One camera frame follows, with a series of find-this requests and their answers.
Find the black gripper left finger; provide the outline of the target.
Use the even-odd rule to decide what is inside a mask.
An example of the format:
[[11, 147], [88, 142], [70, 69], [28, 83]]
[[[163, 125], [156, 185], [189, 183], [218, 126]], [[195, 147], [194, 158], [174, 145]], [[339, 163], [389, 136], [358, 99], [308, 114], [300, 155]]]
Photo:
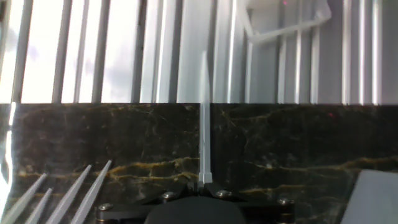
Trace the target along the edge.
[[96, 208], [97, 224], [144, 223], [149, 212], [158, 205], [198, 193], [197, 182], [177, 182], [140, 200], [125, 204], [103, 203]]

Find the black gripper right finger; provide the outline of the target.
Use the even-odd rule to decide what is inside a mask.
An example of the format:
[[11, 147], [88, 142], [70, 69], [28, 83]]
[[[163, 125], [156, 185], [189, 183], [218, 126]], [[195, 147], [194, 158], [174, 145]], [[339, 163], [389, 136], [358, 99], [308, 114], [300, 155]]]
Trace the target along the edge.
[[295, 202], [286, 197], [260, 199], [228, 190], [216, 183], [203, 182], [198, 183], [198, 195], [232, 202], [248, 223], [295, 223]]

